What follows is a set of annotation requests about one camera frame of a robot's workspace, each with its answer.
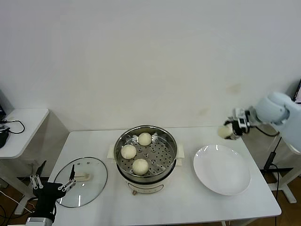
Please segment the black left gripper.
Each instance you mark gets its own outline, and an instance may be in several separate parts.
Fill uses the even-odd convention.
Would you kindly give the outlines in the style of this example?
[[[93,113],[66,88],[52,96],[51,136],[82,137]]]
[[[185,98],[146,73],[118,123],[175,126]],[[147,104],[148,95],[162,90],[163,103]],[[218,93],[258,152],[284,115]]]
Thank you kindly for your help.
[[[72,189],[76,184],[75,165],[72,165],[69,181],[62,185],[60,183],[46,182],[44,185],[40,180],[47,161],[44,161],[36,170],[35,174],[30,175],[30,182],[33,188],[33,194],[38,198],[33,218],[55,218],[56,200],[63,198],[66,192]]]

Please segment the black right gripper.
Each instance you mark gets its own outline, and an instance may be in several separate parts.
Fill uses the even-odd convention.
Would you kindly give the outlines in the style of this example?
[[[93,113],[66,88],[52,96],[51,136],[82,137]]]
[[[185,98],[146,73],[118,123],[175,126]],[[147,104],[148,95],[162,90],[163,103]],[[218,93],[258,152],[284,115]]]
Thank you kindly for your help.
[[[223,126],[232,126],[234,134],[226,136],[225,139],[237,140],[242,135],[248,134],[251,128],[257,126],[257,113],[253,106],[248,109],[235,108],[232,118],[227,119]]]

